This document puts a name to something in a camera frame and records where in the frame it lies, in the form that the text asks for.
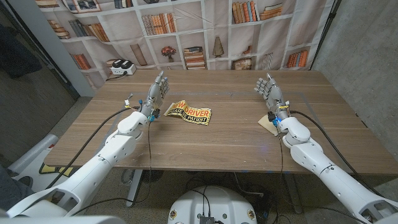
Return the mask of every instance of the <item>book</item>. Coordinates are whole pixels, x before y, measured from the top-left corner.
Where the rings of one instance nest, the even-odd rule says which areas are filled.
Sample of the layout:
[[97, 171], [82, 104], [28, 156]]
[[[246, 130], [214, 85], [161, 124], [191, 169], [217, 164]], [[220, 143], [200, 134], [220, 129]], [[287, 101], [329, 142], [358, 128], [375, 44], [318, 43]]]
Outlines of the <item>book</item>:
[[91, 27], [93, 28], [98, 40], [104, 41], [103, 36], [101, 35], [101, 31], [98, 30], [98, 27], [95, 24], [92, 24]]
[[246, 18], [245, 18], [245, 16], [244, 16], [243, 4], [245, 4], [245, 3], [239, 3], [240, 8], [241, 8], [242, 21], [243, 21], [243, 22], [247, 22], [247, 21], [246, 21]]
[[156, 23], [156, 18], [155, 18], [155, 16], [151, 16], [150, 19], [152, 20], [152, 23], [153, 23], [153, 25], [154, 25], [155, 34], [156, 34], [156, 35], [159, 34], [159, 30], [158, 30], [158, 28], [157, 28], [157, 23]]
[[160, 13], [159, 17], [160, 17], [160, 24], [162, 24], [163, 33], [166, 34], [167, 28], [166, 28], [166, 21], [164, 20], [164, 17], [163, 17], [163, 13]]
[[106, 35], [104, 28], [102, 28], [102, 25], [99, 23], [99, 24], [96, 24], [96, 26], [98, 26], [99, 31], [101, 32], [102, 36], [104, 37], [104, 41], [109, 42], [108, 36]]
[[286, 63], [286, 67], [290, 67], [290, 63], [292, 62], [292, 55], [289, 55], [289, 59], [288, 59], [288, 61], [287, 61], [287, 63]]
[[201, 50], [195, 50], [195, 51], [193, 51], [193, 52], [184, 52], [184, 54], [192, 55], [192, 54], [194, 54], [194, 53], [199, 53], [199, 52], [201, 52]]
[[195, 52], [195, 53], [189, 52], [189, 54], [187, 54], [187, 52], [184, 52], [184, 54], [185, 54], [185, 57], [194, 57], [194, 56], [199, 56], [199, 55], [203, 56], [203, 52]]
[[303, 56], [304, 56], [304, 53], [303, 53], [303, 51], [301, 51], [301, 55], [300, 55], [300, 59], [298, 60], [298, 67], [301, 67], [301, 63], [303, 62]]
[[88, 63], [87, 58], [85, 57], [85, 55], [81, 54], [80, 57], [83, 59], [83, 63], [85, 64], [85, 67], [86, 67], [87, 69], [90, 69], [91, 66], [90, 66], [90, 64]]
[[256, 12], [257, 21], [260, 21], [260, 14], [259, 14], [259, 10], [257, 8], [257, 4], [256, 3], [254, 3], [254, 10]]
[[155, 17], [155, 21], [156, 21], [157, 33], [162, 34], [163, 30], [162, 30], [162, 25], [160, 24], [160, 18], [159, 18], [159, 16], [154, 16], [154, 17]]
[[78, 19], [76, 20], [76, 23], [79, 29], [81, 30], [81, 33], [83, 34], [82, 36], [84, 37], [88, 36], [88, 34], [86, 34], [86, 31], [83, 28], [83, 24]]
[[205, 59], [203, 58], [192, 58], [192, 59], [185, 59], [187, 63], [197, 63], [197, 62], [204, 62]]
[[173, 23], [173, 15], [172, 15], [171, 13], [168, 13], [168, 14], [167, 14], [167, 19], [169, 20], [170, 30], [171, 30], [172, 32], [175, 32], [174, 23]]
[[194, 56], [186, 56], [186, 57], [184, 57], [184, 58], [185, 58], [185, 59], [204, 58], [204, 55], [201, 54], [201, 55], [194, 55]]
[[79, 58], [77, 57], [77, 55], [72, 55], [72, 57], [76, 60], [77, 67], [78, 67], [80, 70], [84, 70], [83, 64], [80, 62], [80, 60], [79, 60]]
[[250, 1], [250, 9], [251, 9], [251, 15], [252, 15], [253, 21], [257, 21], [256, 10], [254, 9], [254, 1]]
[[239, 23], [238, 13], [236, 12], [236, 3], [232, 3], [232, 15], [234, 17], [235, 24]]
[[62, 26], [60, 24], [50, 24], [51, 28], [61, 28]]
[[69, 35], [69, 32], [68, 32], [68, 31], [65, 31], [65, 32], [55, 32], [55, 34], [56, 34], [57, 36], [59, 36], [59, 37], [63, 37], [63, 36]]
[[150, 35], [149, 34], [148, 23], [146, 21], [146, 16], [141, 16], [141, 19], [142, 19], [142, 23], [144, 24], [145, 31], [147, 32], [147, 35]]
[[70, 56], [72, 57], [73, 61], [77, 65], [77, 67], [81, 70], [81, 67], [80, 67], [79, 63], [77, 63], [77, 60], [76, 60], [75, 56], [74, 55], [70, 55]]
[[184, 52], [193, 52], [196, 50], [199, 50], [201, 52], [203, 50], [203, 48], [202, 47], [189, 47], [189, 48], [184, 49]]
[[165, 22], [166, 22], [166, 29], [167, 29], [167, 33], [171, 33], [171, 29], [170, 29], [170, 24], [169, 24], [169, 18], [167, 17], [167, 13], [163, 14]]
[[300, 56], [301, 56], [301, 52], [297, 53], [297, 60], [296, 60], [296, 64], [294, 65], [295, 67], [299, 66]]
[[249, 18], [249, 12], [248, 12], [248, 5], [245, 3], [243, 4], [243, 10], [244, 10], [244, 17], [246, 19], [246, 22], [249, 22], [250, 18]]
[[172, 13], [172, 17], [173, 17], [173, 28], [174, 28], [174, 32], [178, 32], [178, 29], [177, 29], [177, 20], [176, 20], [176, 18], [175, 18], [175, 16], [174, 16], [174, 13]]
[[279, 8], [279, 7], [282, 7], [282, 3], [276, 4], [276, 5], [273, 5], [273, 6], [266, 6], [264, 11], [273, 10], [273, 9], [276, 9], [276, 8]]
[[98, 40], [101, 40], [101, 38], [99, 37], [99, 35], [97, 34], [97, 32], [95, 31], [95, 29], [92, 25], [88, 25], [88, 28], [90, 28], [90, 30], [92, 31], [93, 36], [95, 36]]
[[189, 70], [206, 69], [206, 67], [204, 67], [204, 66], [202, 66], [202, 67], [188, 67], [187, 69], [189, 69]]
[[303, 50], [303, 59], [301, 61], [301, 64], [299, 65], [299, 67], [305, 67], [305, 64], [307, 62], [307, 56], [308, 56], [308, 51], [307, 50]]
[[66, 30], [62, 27], [62, 28], [54, 28], [55, 32], [65, 32]]
[[139, 47], [138, 44], [130, 45], [130, 48], [134, 55], [136, 56], [136, 59], [141, 66], [146, 66], [148, 65], [147, 61], [145, 60], [144, 55], [142, 54], [141, 48]]
[[87, 36], [90, 35], [90, 33], [88, 32], [89, 29], [87, 29], [87, 25], [83, 25], [83, 30], [86, 32]]
[[74, 24], [75, 27], [76, 27], [76, 31], [79, 33], [79, 37], [84, 37], [83, 32], [81, 31], [81, 29], [80, 29], [80, 27], [79, 27], [77, 21], [76, 21], [76, 20], [72, 20], [72, 22], [73, 22], [73, 24]]
[[38, 0], [35, 2], [39, 7], [59, 7], [56, 0]]
[[187, 63], [188, 66], [190, 65], [205, 65], [205, 61], [202, 62], [192, 62], [192, 63]]
[[193, 68], [193, 67], [203, 67], [203, 66], [205, 66], [205, 62], [202, 62], [201, 64], [198, 64], [198, 65], [187, 65], [186, 67]]
[[239, 2], [236, 2], [235, 5], [236, 5], [236, 13], [237, 13], [237, 15], [238, 15], [239, 23], [242, 23], [242, 22], [243, 22], [242, 14], [239, 13], [239, 12], [241, 12], [241, 5], [240, 5]]
[[156, 16], [156, 21], [157, 21], [157, 26], [159, 28], [160, 34], [163, 34], [163, 28], [162, 28], [162, 21], [160, 21], [160, 16]]
[[146, 15], [145, 20], [147, 21], [149, 34], [155, 35], [155, 27], [154, 27], [154, 24], [152, 23], [152, 19], [151, 19], [150, 15]]
[[246, 4], [248, 5], [248, 13], [249, 13], [250, 22], [253, 22], [253, 16], [252, 16], [252, 14], [251, 14], [250, 2], [247, 2]]

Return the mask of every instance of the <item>wire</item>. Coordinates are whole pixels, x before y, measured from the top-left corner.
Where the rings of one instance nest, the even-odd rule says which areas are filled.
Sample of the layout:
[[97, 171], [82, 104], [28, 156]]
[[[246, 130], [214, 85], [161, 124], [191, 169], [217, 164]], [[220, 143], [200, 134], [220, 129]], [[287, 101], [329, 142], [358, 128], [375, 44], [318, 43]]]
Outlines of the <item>wire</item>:
[[205, 189], [203, 190], [203, 214], [205, 213], [205, 191], [208, 185], [206, 185]]
[[341, 159], [344, 161], [344, 163], [354, 172], [354, 175], [370, 190], [372, 190], [375, 194], [377, 194], [380, 197], [383, 197], [376, 189], [374, 189], [373, 187], [369, 186], [364, 180], [363, 178], [360, 176], [359, 173], [357, 173], [357, 171], [354, 169], [354, 167], [351, 166], [351, 164], [349, 164], [349, 162], [344, 158], [344, 156], [342, 155], [342, 153], [337, 149], [337, 147], [335, 146], [335, 144], [333, 143], [333, 141], [329, 138], [328, 134], [325, 132], [325, 130], [316, 122], [314, 121], [312, 118], [310, 118], [309, 116], [307, 116], [304, 113], [301, 113], [299, 111], [290, 111], [290, 113], [292, 114], [300, 114], [302, 116], [304, 116], [305, 118], [309, 119], [313, 124], [315, 124], [315, 126], [322, 132], [322, 134], [326, 137], [326, 139], [328, 140], [328, 142], [331, 144], [331, 146], [335, 149], [335, 151], [337, 152], [337, 154], [341, 157]]
[[150, 124], [151, 124], [151, 123], [152, 123], [152, 122], [150, 122], [149, 125], [148, 125], [149, 187], [148, 187], [148, 193], [147, 193], [147, 195], [145, 196], [145, 198], [144, 198], [143, 200], [141, 200], [141, 201], [129, 200], [129, 199], [127, 199], [127, 198], [111, 198], [111, 199], [102, 200], [102, 201], [96, 202], [96, 203], [94, 203], [94, 204], [88, 205], [88, 206], [86, 206], [86, 207], [80, 209], [79, 211], [73, 213], [73, 214], [71, 215], [71, 217], [72, 217], [72, 216], [75, 216], [77, 213], [80, 213], [80, 212], [86, 210], [87, 208], [90, 208], [90, 207], [92, 207], [92, 206], [94, 206], [94, 205], [97, 205], [97, 204], [103, 203], [103, 202], [110, 202], [110, 201], [113, 201], [113, 200], [125, 200], [125, 201], [131, 202], [131, 203], [142, 203], [142, 202], [145, 202], [145, 201], [149, 198], [149, 194], [150, 194], [150, 185], [151, 185], [151, 183], [152, 183], [152, 177], [151, 177], [151, 173], [152, 173], [152, 165], [151, 165], [151, 164], [152, 164], [152, 153], [151, 153], [151, 151], [150, 151], [150, 140], [149, 140], [149, 127], [150, 127]]
[[58, 176], [47, 186], [46, 189], [51, 188], [59, 178], [61, 178], [61, 176], [68, 170], [68, 168], [76, 161], [77, 157], [81, 154], [81, 152], [83, 152], [84, 148], [87, 146], [87, 144], [93, 139], [93, 137], [95, 136], [95, 134], [102, 128], [102, 126], [104, 126], [104, 124], [109, 121], [111, 118], [113, 118], [114, 116], [116, 116], [119, 113], [122, 113], [123, 111], [129, 110], [131, 108], [124, 108], [119, 110], [118, 112], [112, 114], [110, 117], [106, 118], [102, 124], [100, 124], [100, 126], [98, 126], [98, 128], [94, 131], [94, 133], [87, 139], [86, 143], [81, 147], [81, 149], [76, 153], [76, 155], [73, 157], [73, 159], [68, 163], [68, 165], [62, 170], [61, 173], [58, 174]]
[[[319, 209], [331, 210], [331, 211], [334, 211], [334, 212], [338, 212], [338, 213], [340, 213], [340, 214], [342, 214], [342, 215], [345, 215], [345, 216], [347, 216], [347, 217], [353, 218], [353, 219], [355, 219], [356, 221], [359, 221], [359, 222], [361, 222], [361, 223], [367, 224], [366, 222], [364, 222], [364, 221], [362, 221], [362, 220], [360, 220], [360, 219], [358, 219], [358, 218], [356, 218], [356, 217], [354, 217], [354, 216], [352, 216], [352, 215], [350, 215], [350, 214], [347, 214], [347, 213], [345, 213], [345, 212], [336, 210], [336, 209], [334, 209], [334, 208], [326, 208], [326, 207], [318, 207], [318, 206], [308, 206], [308, 205], [295, 205], [295, 204], [293, 204], [293, 203], [290, 203], [288, 200], [286, 200], [286, 198], [284, 197], [284, 195], [283, 195], [283, 193], [282, 193], [282, 174], [283, 174], [283, 169], [284, 169], [284, 163], [283, 163], [283, 161], [284, 161], [284, 155], [283, 155], [283, 153], [282, 153], [282, 141], [281, 141], [281, 139], [280, 139], [280, 131], [279, 131], [279, 130], [278, 130], [278, 137], [279, 137], [279, 145], [280, 145], [280, 156], [281, 156], [281, 158], [282, 158], [282, 168], [280, 169], [280, 182], [279, 182], [280, 187], [279, 187], [279, 192], [280, 192], [280, 196], [285, 200], [286, 203], [288, 203], [289, 205], [292, 205], [292, 206], [303, 206], [303, 207], [305, 207], [305, 208], [319, 208]], [[277, 212], [277, 217], [275, 218], [275, 221], [274, 221], [274, 222], [277, 222], [277, 221], [278, 221], [278, 218], [279, 218], [279, 216], [278, 216], [278, 212]]]
[[114, 78], [107, 78], [105, 81], [109, 81], [109, 80], [115, 80], [115, 79], [121, 78], [121, 77], [123, 77], [123, 76], [125, 76], [125, 75], [127, 75], [127, 71], [124, 71], [124, 72], [123, 72], [123, 74], [122, 74], [122, 75], [120, 75], [120, 76], [118, 76], [118, 77], [114, 77]]
[[247, 191], [243, 190], [243, 189], [241, 188], [241, 186], [239, 185], [239, 180], [238, 180], [238, 177], [236, 176], [236, 173], [235, 173], [235, 172], [234, 172], [234, 175], [235, 175], [236, 183], [238, 184], [238, 188], [239, 188], [239, 190], [241, 190], [243, 193], [246, 193], [246, 194], [254, 194], [254, 195], [260, 195], [260, 197], [263, 197], [263, 196], [264, 196], [263, 193], [259, 193], [259, 192], [247, 192]]
[[[206, 200], [207, 200], [207, 205], [209, 206], [209, 214], [210, 214], [210, 202], [209, 202], [209, 199], [207, 198], [207, 196], [206, 196], [204, 193], [201, 193], [201, 192], [199, 192], [199, 191], [197, 191], [197, 190], [191, 189], [191, 191], [196, 192], [196, 193], [199, 193], [199, 194], [203, 195], [203, 196], [206, 198]], [[203, 216], [205, 216], [205, 208], [204, 208], [204, 206], [205, 206], [205, 203], [203, 202]]]

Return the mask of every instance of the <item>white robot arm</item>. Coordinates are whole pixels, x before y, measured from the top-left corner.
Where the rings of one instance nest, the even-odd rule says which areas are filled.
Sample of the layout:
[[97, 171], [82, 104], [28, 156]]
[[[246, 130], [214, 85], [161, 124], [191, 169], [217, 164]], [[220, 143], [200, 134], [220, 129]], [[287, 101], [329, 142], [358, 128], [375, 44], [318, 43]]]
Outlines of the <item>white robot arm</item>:
[[[7, 211], [8, 217], [68, 217], [87, 206], [111, 168], [135, 150], [136, 142], [142, 137], [141, 129], [159, 116], [159, 107], [168, 90], [169, 84], [162, 71], [150, 87], [140, 112], [135, 111], [120, 121], [118, 130], [107, 138], [97, 155], [64, 183], [17, 203]], [[57, 197], [57, 203], [50, 202], [53, 196]]]
[[293, 160], [318, 176], [356, 218], [365, 223], [398, 223], [398, 203], [370, 192], [327, 158], [322, 147], [310, 137], [308, 128], [289, 115], [275, 80], [269, 74], [267, 79], [260, 78], [254, 90], [264, 97], [275, 115], [273, 123], [286, 133], [283, 143]]

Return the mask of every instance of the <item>yellow tape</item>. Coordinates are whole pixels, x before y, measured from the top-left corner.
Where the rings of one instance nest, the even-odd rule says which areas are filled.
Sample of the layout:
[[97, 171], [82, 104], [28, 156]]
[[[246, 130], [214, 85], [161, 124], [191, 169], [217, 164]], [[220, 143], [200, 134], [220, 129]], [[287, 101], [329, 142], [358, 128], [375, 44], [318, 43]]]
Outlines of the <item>yellow tape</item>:
[[169, 106], [164, 116], [170, 115], [178, 115], [184, 121], [191, 123], [209, 125], [211, 110], [208, 108], [196, 109], [189, 107], [187, 102], [182, 100]]

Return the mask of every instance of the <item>stack of books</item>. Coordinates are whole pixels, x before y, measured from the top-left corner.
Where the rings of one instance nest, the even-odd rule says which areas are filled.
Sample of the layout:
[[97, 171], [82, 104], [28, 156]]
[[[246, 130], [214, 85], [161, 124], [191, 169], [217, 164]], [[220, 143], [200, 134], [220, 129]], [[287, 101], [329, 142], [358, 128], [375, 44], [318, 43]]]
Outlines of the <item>stack of books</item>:
[[254, 1], [232, 3], [232, 15], [235, 24], [260, 20], [257, 4]]
[[184, 59], [188, 70], [206, 69], [202, 47], [189, 47], [184, 49]]
[[124, 7], [133, 7], [131, 0], [113, 0], [114, 7], [116, 9], [122, 9]]
[[101, 24], [83, 25], [78, 19], [70, 20], [69, 24], [77, 37], [93, 36], [100, 41], [109, 42], [108, 36], [105, 34]]
[[289, 55], [286, 67], [305, 67], [307, 62], [308, 51], [302, 50], [301, 52]]
[[83, 54], [80, 55], [70, 55], [75, 61], [77, 67], [80, 70], [89, 70], [91, 68], [90, 64], [87, 62], [86, 57]]
[[57, 0], [36, 0], [39, 7], [59, 7]]
[[267, 6], [264, 9], [264, 12], [260, 14], [260, 20], [266, 20], [280, 15], [282, 15], [282, 3], [273, 6]]
[[156, 16], [142, 17], [148, 35], [168, 34], [178, 32], [174, 13], [161, 13]]
[[66, 31], [60, 24], [53, 20], [48, 21], [51, 28], [55, 31], [55, 34], [58, 36], [59, 39], [69, 39], [70, 35], [69, 32]]

